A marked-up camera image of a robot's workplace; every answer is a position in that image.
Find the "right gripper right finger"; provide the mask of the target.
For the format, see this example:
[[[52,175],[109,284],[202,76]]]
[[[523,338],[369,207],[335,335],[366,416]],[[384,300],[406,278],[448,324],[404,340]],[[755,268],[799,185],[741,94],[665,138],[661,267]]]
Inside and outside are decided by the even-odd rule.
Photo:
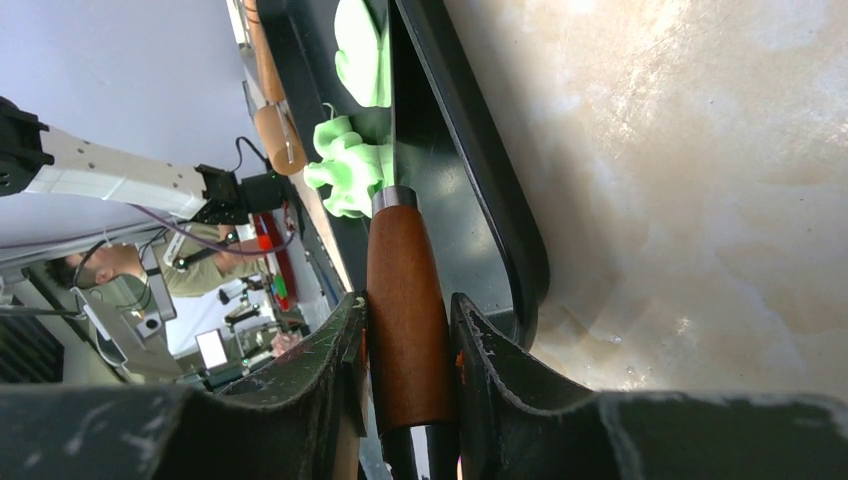
[[[843,479],[847,407],[790,393],[594,391],[451,299],[467,479]]]

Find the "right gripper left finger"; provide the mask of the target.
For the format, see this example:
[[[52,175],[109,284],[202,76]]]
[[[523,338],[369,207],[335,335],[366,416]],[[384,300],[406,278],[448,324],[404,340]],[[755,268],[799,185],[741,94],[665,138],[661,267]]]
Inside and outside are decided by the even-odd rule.
[[[5,479],[355,479],[363,293],[219,394],[180,384],[1,390]]]

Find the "metal scraper wooden handle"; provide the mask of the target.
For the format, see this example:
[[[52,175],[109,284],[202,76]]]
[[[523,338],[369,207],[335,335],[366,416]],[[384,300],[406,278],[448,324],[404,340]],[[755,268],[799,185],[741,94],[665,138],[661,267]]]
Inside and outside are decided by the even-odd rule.
[[[390,184],[372,201],[367,347],[376,426],[395,479],[454,479],[458,414],[449,324],[418,195],[404,177],[419,64],[398,4],[387,8],[392,89]]]

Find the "green dough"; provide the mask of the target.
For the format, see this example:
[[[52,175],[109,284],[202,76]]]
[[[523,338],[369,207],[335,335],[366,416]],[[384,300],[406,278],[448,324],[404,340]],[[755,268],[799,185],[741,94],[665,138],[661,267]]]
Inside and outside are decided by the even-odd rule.
[[[326,106],[330,118],[315,126],[312,137],[320,160],[304,167],[304,183],[314,190],[330,189],[322,203],[331,215],[370,218],[376,193],[395,183],[393,144],[366,142],[349,116]]]

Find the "wooden dough roller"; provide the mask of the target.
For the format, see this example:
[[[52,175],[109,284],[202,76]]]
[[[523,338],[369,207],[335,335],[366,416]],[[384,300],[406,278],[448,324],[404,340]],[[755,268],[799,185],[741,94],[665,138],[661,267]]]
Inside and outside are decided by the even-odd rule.
[[[266,102],[254,115],[254,123],[271,168],[280,175],[294,175],[303,170],[307,156],[291,118],[285,91],[260,21],[258,4],[255,0],[246,0],[243,5],[257,64],[259,88]]]

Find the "round green dough wrapper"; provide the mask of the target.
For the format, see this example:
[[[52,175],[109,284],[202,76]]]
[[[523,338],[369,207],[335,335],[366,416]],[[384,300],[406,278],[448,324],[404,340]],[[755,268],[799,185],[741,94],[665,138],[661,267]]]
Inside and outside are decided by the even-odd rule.
[[[364,1],[341,0],[333,21],[337,76],[352,98],[365,108],[392,104],[391,42],[379,30]]]

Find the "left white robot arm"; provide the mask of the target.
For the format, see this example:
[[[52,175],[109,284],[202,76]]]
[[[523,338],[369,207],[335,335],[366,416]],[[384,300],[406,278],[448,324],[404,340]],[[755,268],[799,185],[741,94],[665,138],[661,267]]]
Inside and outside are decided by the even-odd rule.
[[[278,209],[289,183],[268,172],[244,179],[123,152],[43,123],[1,100],[1,194],[71,194],[166,212],[203,224],[244,225]]]

